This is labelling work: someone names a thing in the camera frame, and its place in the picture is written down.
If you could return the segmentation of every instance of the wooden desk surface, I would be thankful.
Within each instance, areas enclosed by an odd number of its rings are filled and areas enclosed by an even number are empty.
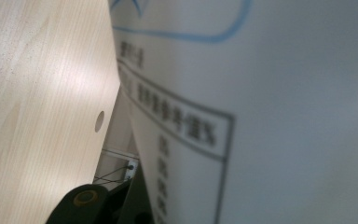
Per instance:
[[[107,0],[0,0],[0,223],[92,181],[117,91]]]

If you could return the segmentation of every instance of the white paper sheet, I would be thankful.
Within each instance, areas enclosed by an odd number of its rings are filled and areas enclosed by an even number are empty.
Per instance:
[[[156,223],[358,223],[358,1],[110,6]]]

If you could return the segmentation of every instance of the blue logo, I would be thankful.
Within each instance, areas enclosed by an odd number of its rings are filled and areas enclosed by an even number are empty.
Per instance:
[[[130,25],[122,25],[120,24],[121,17],[115,17],[115,13],[118,10],[122,10],[119,5],[121,5],[124,1],[131,1],[131,5],[133,9],[124,8],[124,10],[136,10],[137,19],[141,21],[144,18],[145,10],[148,5],[149,0],[114,0],[110,6],[111,17],[113,17],[113,29],[115,31],[134,34],[134,35],[148,35],[160,38],[170,38],[182,41],[191,41],[191,42],[204,42],[204,43],[219,43],[223,42],[232,36],[234,36],[240,28],[245,24],[246,18],[249,14],[252,0],[238,0],[237,4],[239,4],[239,10],[235,19],[227,26],[221,27],[215,35],[203,34],[202,31],[199,33],[185,32],[185,31],[176,31],[176,30],[167,30],[167,29],[159,29],[158,27],[142,27],[142,26],[130,26]],[[221,5],[229,4],[231,2],[221,3]],[[213,23],[213,19],[219,20],[219,18],[211,17],[211,23]]]

